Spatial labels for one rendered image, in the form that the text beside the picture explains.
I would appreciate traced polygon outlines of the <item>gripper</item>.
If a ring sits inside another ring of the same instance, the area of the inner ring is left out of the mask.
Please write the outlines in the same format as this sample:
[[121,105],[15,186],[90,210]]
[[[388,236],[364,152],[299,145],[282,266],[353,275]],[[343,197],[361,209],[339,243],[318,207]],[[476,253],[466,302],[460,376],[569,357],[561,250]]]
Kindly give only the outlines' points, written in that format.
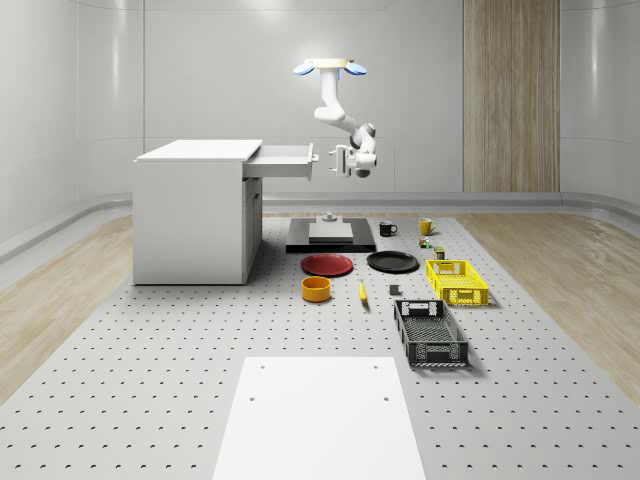
[[329,152],[329,155],[335,159],[335,167],[331,168],[331,171],[335,172],[337,176],[349,176],[350,148],[346,145],[337,145],[334,150]]

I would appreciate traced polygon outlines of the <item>white drawer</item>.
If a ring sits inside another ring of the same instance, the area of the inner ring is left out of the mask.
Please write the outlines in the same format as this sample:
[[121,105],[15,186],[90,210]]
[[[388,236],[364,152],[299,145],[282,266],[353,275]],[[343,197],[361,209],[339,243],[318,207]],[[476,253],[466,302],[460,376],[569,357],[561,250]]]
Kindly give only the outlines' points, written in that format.
[[314,144],[262,145],[244,162],[243,176],[251,178],[302,177],[311,179],[318,160]]

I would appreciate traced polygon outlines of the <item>black stove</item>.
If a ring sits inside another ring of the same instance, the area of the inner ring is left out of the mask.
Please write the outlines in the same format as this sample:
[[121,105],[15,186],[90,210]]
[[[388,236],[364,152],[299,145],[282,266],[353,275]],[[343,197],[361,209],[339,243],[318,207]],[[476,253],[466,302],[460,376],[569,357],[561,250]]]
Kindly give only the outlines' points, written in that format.
[[316,216],[292,218],[287,253],[371,253],[376,244],[365,218]]

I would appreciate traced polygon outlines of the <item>red plate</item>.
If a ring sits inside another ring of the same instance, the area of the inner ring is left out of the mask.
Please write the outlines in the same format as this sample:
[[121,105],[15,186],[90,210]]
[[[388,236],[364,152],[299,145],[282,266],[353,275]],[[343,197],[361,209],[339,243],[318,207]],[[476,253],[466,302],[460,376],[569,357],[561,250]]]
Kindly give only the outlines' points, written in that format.
[[337,277],[350,273],[352,261],[339,254],[315,254],[301,261],[302,269],[313,276]]

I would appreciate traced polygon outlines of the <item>black plate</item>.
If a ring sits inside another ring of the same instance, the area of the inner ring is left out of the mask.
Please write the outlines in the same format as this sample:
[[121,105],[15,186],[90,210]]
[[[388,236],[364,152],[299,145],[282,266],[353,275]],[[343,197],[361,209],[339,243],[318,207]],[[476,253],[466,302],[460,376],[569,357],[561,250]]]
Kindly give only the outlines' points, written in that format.
[[411,254],[386,250],[378,251],[367,256],[368,265],[385,273],[410,273],[419,268],[418,260]]

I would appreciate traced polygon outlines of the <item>yellow bowl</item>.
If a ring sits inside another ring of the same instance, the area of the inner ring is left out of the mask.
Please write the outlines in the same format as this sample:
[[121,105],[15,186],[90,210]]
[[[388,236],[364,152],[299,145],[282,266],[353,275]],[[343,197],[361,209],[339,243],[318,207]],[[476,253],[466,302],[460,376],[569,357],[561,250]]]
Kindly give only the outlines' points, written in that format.
[[326,277],[306,277],[301,282],[302,298],[309,302],[320,303],[331,296],[331,281]]

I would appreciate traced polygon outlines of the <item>white cabinet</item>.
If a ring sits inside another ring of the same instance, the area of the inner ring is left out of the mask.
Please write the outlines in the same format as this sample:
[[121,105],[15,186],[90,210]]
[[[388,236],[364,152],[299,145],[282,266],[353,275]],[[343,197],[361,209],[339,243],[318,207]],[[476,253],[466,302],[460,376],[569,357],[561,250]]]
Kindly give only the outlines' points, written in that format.
[[133,163],[133,281],[243,284],[243,166],[261,140],[176,140]]

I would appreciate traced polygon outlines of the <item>yellow basket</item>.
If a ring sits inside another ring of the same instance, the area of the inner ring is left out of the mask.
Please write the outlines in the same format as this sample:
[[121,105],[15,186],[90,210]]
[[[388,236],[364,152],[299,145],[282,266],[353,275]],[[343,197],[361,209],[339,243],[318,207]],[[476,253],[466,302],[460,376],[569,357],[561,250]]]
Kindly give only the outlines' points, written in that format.
[[428,260],[426,276],[436,297],[450,305],[488,304],[488,286],[466,260]]

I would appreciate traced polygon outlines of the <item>dark grey basket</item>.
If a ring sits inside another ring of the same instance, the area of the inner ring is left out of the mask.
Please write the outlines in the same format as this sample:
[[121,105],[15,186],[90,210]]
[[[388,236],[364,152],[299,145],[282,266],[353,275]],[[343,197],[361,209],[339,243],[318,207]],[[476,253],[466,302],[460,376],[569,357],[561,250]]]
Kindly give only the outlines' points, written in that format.
[[394,315],[408,361],[420,365],[464,365],[468,340],[442,300],[396,300]]

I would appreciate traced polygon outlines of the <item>white board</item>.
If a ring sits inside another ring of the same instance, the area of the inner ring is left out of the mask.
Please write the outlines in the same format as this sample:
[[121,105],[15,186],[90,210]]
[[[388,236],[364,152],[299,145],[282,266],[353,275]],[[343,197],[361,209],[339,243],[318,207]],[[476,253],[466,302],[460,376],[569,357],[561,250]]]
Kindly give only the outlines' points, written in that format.
[[394,359],[246,358],[213,480],[425,480]]

